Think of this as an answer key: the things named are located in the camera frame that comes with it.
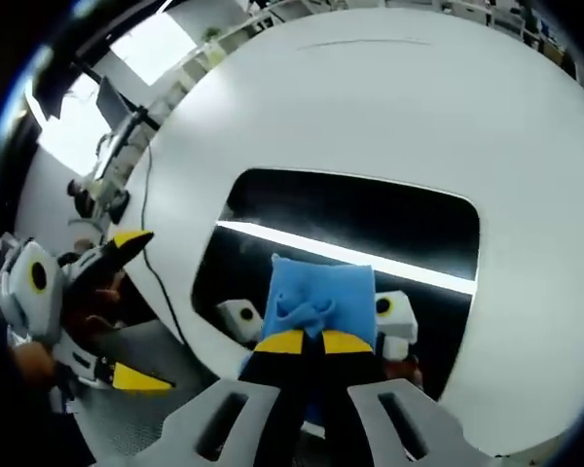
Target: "white curved panel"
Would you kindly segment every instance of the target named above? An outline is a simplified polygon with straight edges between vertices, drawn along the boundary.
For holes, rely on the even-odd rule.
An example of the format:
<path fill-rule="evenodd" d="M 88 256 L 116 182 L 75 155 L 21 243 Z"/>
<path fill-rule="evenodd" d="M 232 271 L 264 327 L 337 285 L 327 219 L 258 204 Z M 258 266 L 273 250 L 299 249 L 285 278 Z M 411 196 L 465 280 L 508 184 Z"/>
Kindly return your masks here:
<path fill-rule="evenodd" d="M 210 72 L 152 144 L 154 268 L 198 357 L 233 377 L 246 350 L 193 310 L 219 213 L 251 167 L 329 171 L 469 199 L 477 292 L 441 403 L 494 454 L 558 435 L 584 406 L 584 90 L 479 24 L 404 10 L 318 15 L 259 35 Z M 147 157 L 122 227 L 139 225 Z M 128 265 L 163 322 L 163 295 Z"/>

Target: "blue cloth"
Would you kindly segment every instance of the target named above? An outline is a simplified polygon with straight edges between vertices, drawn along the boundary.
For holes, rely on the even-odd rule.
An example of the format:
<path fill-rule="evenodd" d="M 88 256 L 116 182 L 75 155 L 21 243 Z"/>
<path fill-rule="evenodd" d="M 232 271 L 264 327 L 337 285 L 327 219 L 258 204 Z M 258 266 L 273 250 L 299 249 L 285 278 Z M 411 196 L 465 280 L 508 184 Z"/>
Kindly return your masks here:
<path fill-rule="evenodd" d="M 310 338 L 323 330 L 342 331 L 375 348 L 372 268 L 313 265 L 274 254 L 262 340 L 292 329 L 303 329 Z"/>

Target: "led light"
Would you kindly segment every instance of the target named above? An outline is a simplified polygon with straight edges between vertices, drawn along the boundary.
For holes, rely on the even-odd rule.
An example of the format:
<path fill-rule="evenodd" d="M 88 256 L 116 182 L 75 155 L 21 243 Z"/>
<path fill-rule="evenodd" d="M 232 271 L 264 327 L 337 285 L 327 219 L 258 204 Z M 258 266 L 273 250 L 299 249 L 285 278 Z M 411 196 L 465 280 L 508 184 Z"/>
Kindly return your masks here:
<path fill-rule="evenodd" d="M 406 263 L 361 253 L 360 251 L 349 250 L 342 246 L 324 243 L 292 233 L 281 232 L 246 222 L 218 221 L 216 224 L 225 229 L 257 236 L 258 238 L 263 238 L 264 240 L 272 241 L 280 245 L 309 251 L 310 253 L 325 258 L 331 258 L 352 265 L 370 265 L 374 270 L 379 272 L 404 277 L 443 289 L 454 290 L 469 295 L 473 295 L 476 290 L 476 282 L 473 280 L 454 277 L 453 275 L 437 272 L 436 270 L 407 265 Z"/>
<path fill-rule="evenodd" d="M 158 10 L 156 11 L 156 15 L 159 15 L 160 13 L 162 13 L 164 10 L 166 10 L 166 7 L 168 7 L 171 2 L 173 0 L 164 0 L 164 3 L 161 4 L 161 6 L 158 8 Z"/>

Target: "window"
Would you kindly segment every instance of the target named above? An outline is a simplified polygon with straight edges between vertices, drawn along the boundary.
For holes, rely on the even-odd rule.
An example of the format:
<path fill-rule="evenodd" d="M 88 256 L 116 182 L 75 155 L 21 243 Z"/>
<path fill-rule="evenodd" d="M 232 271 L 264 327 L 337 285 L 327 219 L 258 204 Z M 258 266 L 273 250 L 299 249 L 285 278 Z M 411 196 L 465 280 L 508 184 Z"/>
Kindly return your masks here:
<path fill-rule="evenodd" d="M 94 80 L 81 75 L 62 99 L 60 119 L 50 117 L 39 136 L 43 149 L 79 175 L 92 171 L 97 142 L 110 131 L 95 106 L 98 91 Z"/>
<path fill-rule="evenodd" d="M 110 49 L 151 86 L 196 46 L 172 17 L 162 13 L 136 25 Z"/>

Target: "small white box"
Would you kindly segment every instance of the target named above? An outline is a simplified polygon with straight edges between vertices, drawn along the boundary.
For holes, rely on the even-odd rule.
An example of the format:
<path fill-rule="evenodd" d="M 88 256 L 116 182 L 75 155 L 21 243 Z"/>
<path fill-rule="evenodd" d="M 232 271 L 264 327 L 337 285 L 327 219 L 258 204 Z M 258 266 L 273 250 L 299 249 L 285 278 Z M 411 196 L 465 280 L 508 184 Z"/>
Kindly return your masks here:
<path fill-rule="evenodd" d="M 402 338 L 385 336 L 383 358 L 390 362 L 402 362 L 409 355 L 409 343 Z"/>
<path fill-rule="evenodd" d="M 404 292 L 377 294 L 376 306 L 379 332 L 404 339 L 408 343 L 418 341 L 418 320 Z"/>
<path fill-rule="evenodd" d="M 216 306 L 227 329 L 240 343 L 257 342 L 264 320 L 248 300 L 227 300 Z"/>

